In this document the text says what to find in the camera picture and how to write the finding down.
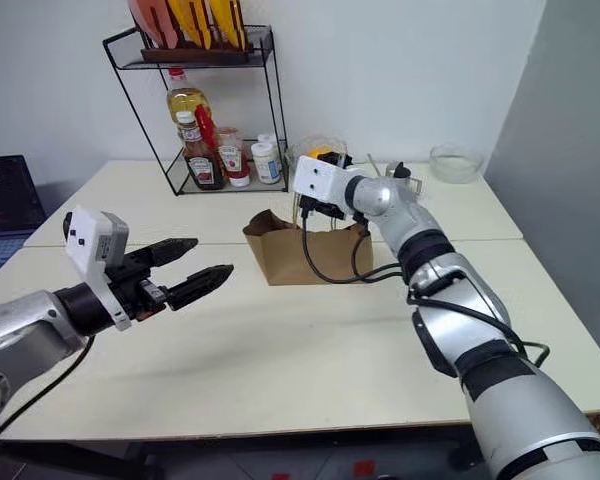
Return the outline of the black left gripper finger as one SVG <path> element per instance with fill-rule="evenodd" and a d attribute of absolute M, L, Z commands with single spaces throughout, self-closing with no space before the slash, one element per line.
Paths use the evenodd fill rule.
<path fill-rule="evenodd" d="M 220 288 L 233 271 L 233 265 L 223 264 L 196 272 L 166 290 L 166 303 L 173 311 L 180 310 Z"/>
<path fill-rule="evenodd" d="M 197 245 L 197 238 L 161 240 L 131 252 L 129 254 L 129 266 L 140 270 L 161 267 L 180 259 Z"/>

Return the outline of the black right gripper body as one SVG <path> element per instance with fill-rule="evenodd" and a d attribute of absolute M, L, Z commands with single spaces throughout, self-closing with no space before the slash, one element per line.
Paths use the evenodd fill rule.
<path fill-rule="evenodd" d="M 300 196 L 299 208 L 303 220 L 307 219 L 311 212 L 318 212 L 337 220 L 344 220 L 346 217 L 346 214 L 337 205 L 324 203 L 306 195 Z"/>

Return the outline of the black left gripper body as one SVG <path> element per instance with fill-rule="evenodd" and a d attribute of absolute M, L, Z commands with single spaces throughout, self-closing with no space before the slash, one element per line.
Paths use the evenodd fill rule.
<path fill-rule="evenodd" d="M 140 248 L 105 269 L 109 288 L 131 320 L 144 321 L 166 308 L 166 289 L 149 280 L 151 269 L 166 263 L 157 248 Z"/>

